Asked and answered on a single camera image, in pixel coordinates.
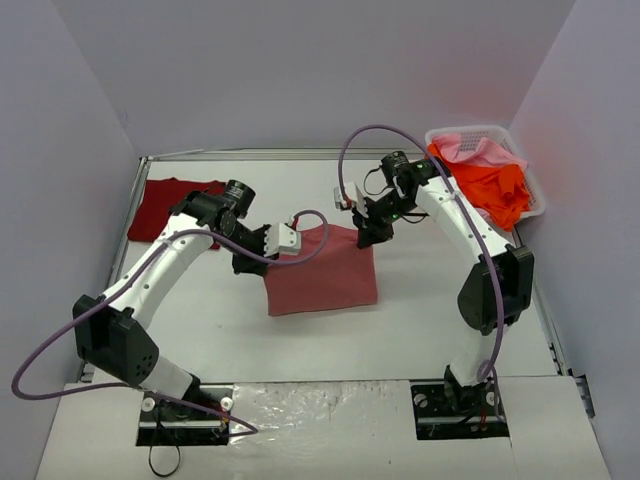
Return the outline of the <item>salmon pink t-shirt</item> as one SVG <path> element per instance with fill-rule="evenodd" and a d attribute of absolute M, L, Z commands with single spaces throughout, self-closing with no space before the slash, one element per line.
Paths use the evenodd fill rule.
<path fill-rule="evenodd" d="M 322 250 L 292 266 L 270 266 L 264 277 L 271 317 L 374 305 L 374 254 L 357 247 L 355 230 L 331 224 Z"/>

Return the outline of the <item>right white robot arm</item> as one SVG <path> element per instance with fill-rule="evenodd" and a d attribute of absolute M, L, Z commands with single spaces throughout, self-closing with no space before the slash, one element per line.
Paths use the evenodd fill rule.
<path fill-rule="evenodd" d="M 379 168 L 386 194 L 372 199 L 355 183 L 341 181 L 336 206 L 352 212 L 361 249 L 392 239 L 394 223 L 421 210 L 464 259 L 469 273 L 456 302 L 466 324 L 465 340 L 445 369 L 443 398 L 450 410 L 465 413 L 478 403 L 479 388 L 493 374 L 508 328 L 531 304 L 533 253 L 490 226 L 433 155 L 410 161 L 396 151 Z"/>

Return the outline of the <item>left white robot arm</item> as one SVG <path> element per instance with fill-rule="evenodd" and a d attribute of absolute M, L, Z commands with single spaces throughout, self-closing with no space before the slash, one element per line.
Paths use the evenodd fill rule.
<path fill-rule="evenodd" d="M 205 401 L 200 380 L 161 355 L 148 333 L 160 304 L 194 260 L 221 237 L 250 251 L 232 258 L 235 273 L 262 276 L 266 226 L 242 224 L 255 198 L 230 180 L 219 194 L 190 192 L 171 208 L 166 225 L 132 269 L 97 298 L 83 295 L 72 314 L 79 357 L 134 388 L 165 397 L 165 406 L 189 418 Z"/>

